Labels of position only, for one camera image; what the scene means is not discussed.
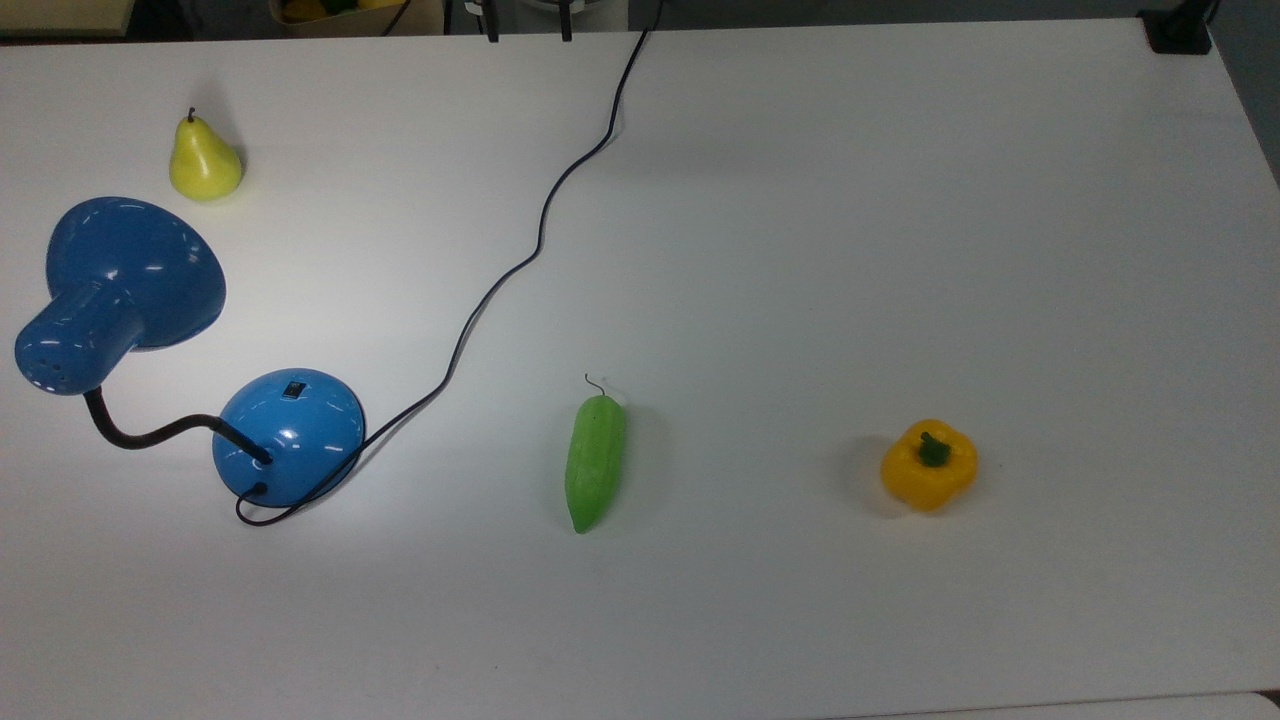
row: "cucumber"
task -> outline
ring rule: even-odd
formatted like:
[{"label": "cucumber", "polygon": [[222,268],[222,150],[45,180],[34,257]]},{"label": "cucumber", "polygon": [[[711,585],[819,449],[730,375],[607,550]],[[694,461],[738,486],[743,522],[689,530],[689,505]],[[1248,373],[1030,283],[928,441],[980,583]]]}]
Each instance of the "cucumber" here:
[{"label": "cucumber", "polygon": [[564,500],[579,534],[604,516],[618,491],[626,425],[622,406],[607,395],[598,395],[577,409],[564,468]]}]

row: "desk lamp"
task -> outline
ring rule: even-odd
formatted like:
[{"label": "desk lamp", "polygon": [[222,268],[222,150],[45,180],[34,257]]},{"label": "desk lamp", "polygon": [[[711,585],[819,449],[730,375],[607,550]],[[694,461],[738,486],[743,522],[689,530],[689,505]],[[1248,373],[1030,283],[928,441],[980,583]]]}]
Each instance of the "desk lamp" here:
[{"label": "desk lamp", "polygon": [[198,334],[227,299],[212,250],[177,215],[125,197],[81,202],[54,228],[45,275],[52,300],[18,334],[18,368],[40,389],[83,395],[113,445],[138,450],[210,428],[223,482],[264,507],[315,500],[355,465],[365,439],[358,400],[337,378],[303,368],[257,378],[220,416],[189,415],[143,436],[111,421],[101,384],[115,365],[131,350]]}]

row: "power cord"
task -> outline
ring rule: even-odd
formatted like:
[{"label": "power cord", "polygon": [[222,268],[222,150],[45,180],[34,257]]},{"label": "power cord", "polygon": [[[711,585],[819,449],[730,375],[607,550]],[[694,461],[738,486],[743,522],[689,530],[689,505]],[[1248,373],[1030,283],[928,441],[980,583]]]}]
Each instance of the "power cord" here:
[{"label": "power cord", "polygon": [[631,68],[635,67],[636,58],[640,56],[640,50],[644,47],[645,38],[649,37],[649,33],[653,32],[658,27],[658,23],[662,20],[663,4],[664,1],[659,0],[658,12],[654,17],[653,24],[644,28],[640,32],[640,38],[636,40],[636,45],[631,50],[631,56],[627,59],[627,65],[622,70],[622,78],[618,81],[618,87],[613,92],[613,106],[609,110],[609,126],[608,129],[604,131],[604,137],[602,137],[600,141],[596,142],[594,147],[588,150],[581,158],[575,160],[568,168],[566,168],[564,172],[561,173],[561,176],[552,184],[550,191],[547,193],[547,200],[543,202],[541,217],[538,220],[538,241],[534,245],[534,251],[527,258],[521,260],[518,264],[512,266],[509,270],[503,273],[502,277],[499,277],[498,281],[493,283],[493,287],[489,288],[489,292],[484,293],[484,297],[480,299],[480,302],[476,305],[475,310],[471,311],[471,315],[467,316],[467,322],[462,324],[462,332],[458,333],[458,341],[453,346],[453,355],[449,357],[449,365],[445,369],[444,378],[440,380],[440,383],[435,386],[435,388],[431,389],[431,392],[424,395],[412,405],[402,410],[398,415],[388,420],[381,428],[378,428],[378,430],[374,434],[369,436],[369,438],[365,442],[360,443],[360,447],[351,451],[351,454],[348,454],[347,457],[344,457],[342,462],[338,464],[337,468],[334,468],[328,475],[321,478],[320,482],[315,484],[315,487],[307,491],[307,493],[302,496],[301,500],[288,506],[279,515],[268,518],[265,520],[255,520],[252,518],[246,516],[243,512],[244,502],[252,503],[252,498],[260,495],[265,495],[268,487],[264,483],[257,483],[256,486],[246,491],[236,500],[236,516],[239,518],[242,523],[247,525],[253,525],[255,528],[261,528],[266,525],[274,525],[275,523],[284,520],[289,515],[293,515],[294,512],[305,507],[308,502],[315,500],[316,496],[320,495],[320,491],[328,487],[334,478],[337,478],[340,473],[346,471],[347,468],[352,466],[360,459],[361,452],[364,452],[375,442],[381,439],[383,436],[385,436],[393,428],[399,425],[402,421],[410,419],[411,415],[413,415],[422,407],[430,405],[433,400],[435,400],[436,397],[440,396],[442,392],[444,392],[444,388],[448,387],[449,382],[453,379],[454,372],[458,368],[458,360],[461,360],[462,357],[462,350],[466,347],[467,338],[471,336],[471,331],[475,329],[475,325],[480,320],[480,315],[484,313],[484,309],[489,305],[489,301],[493,300],[493,296],[498,293],[498,290],[503,284],[506,284],[506,282],[511,279],[512,275],[522,270],[530,263],[536,260],[539,255],[543,254],[543,246],[547,243],[547,218],[550,214],[552,200],[556,199],[556,193],[559,192],[561,186],[564,184],[564,181],[567,181],[568,177],[573,174],[575,170],[577,170],[580,167],[582,167],[584,163],[594,158],[600,150],[604,149],[605,145],[608,145],[613,140],[613,132],[618,119],[618,109],[622,105],[622,90],[627,85],[627,78],[631,76]]}]

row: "lamp base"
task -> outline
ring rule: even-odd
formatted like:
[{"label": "lamp base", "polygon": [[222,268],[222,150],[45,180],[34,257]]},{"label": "lamp base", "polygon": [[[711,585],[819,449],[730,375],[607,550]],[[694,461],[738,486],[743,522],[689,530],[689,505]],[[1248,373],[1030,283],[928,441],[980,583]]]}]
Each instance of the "lamp base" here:
[{"label": "lamp base", "polygon": [[227,402],[221,418],[271,454],[271,464],[262,465],[214,436],[214,466],[227,488],[239,497],[265,484],[265,493],[246,498],[261,507],[289,507],[329,492],[355,460],[325,487],[311,491],[365,441],[365,411],[356,393],[333,375],[303,368],[276,370],[248,383]]}]

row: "yellow bell pepper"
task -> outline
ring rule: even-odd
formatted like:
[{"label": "yellow bell pepper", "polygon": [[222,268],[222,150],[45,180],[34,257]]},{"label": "yellow bell pepper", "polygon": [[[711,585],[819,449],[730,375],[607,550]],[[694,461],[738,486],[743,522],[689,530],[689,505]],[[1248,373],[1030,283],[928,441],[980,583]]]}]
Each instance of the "yellow bell pepper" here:
[{"label": "yellow bell pepper", "polygon": [[913,510],[929,512],[973,484],[978,448],[942,420],[920,420],[888,448],[881,482]]}]

